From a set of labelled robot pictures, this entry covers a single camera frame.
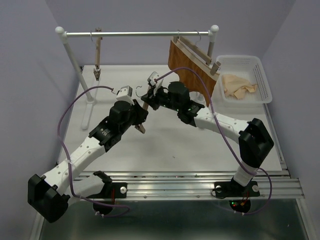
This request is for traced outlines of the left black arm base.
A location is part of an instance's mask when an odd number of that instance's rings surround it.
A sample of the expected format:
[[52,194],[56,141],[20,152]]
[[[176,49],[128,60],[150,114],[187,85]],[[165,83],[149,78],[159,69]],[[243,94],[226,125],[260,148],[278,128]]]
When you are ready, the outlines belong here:
[[128,205],[116,203],[117,200],[127,197],[128,184],[126,182],[109,182],[102,185],[102,189],[86,196],[85,198],[92,203],[96,216],[102,218],[115,218],[130,212]]

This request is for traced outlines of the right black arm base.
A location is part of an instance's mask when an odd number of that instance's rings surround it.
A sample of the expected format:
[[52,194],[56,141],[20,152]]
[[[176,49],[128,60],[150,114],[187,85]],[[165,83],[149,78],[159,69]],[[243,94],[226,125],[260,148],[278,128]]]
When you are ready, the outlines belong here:
[[217,199],[230,198],[229,205],[236,213],[247,214],[251,209],[250,197],[259,197],[260,189],[256,181],[250,181],[247,186],[237,182],[218,181],[214,183],[211,195]]

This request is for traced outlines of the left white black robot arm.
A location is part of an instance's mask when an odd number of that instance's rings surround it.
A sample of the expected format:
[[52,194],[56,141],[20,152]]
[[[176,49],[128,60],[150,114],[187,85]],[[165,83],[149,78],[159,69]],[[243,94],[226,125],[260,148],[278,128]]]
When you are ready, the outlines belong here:
[[27,202],[49,223],[54,223],[67,211],[73,180],[86,167],[107,153],[131,127],[144,123],[148,111],[134,100],[118,100],[105,117],[71,154],[66,154],[55,168],[42,176],[34,174],[27,182]]

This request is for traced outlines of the beige underwear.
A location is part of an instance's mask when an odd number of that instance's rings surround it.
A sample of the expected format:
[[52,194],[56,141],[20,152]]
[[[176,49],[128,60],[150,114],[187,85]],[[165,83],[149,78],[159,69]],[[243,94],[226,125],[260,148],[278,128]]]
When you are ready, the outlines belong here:
[[257,84],[234,74],[224,74],[221,78],[225,97],[235,97],[237,100],[245,98],[247,93],[255,93]]

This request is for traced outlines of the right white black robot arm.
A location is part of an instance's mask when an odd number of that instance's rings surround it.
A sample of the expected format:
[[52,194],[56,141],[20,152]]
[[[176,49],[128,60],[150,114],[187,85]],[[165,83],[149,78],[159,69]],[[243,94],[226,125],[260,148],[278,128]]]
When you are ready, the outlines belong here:
[[274,147],[274,141],[260,119],[245,121],[214,112],[191,100],[190,92],[182,82],[171,82],[168,87],[156,84],[141,100],[153,110],[159,107],[174,110],[183,123],[219,133],[225,141],[233,140],[239,145],[239,167],[230,182],[231,192],[235,195],[248,190],[249,182]]

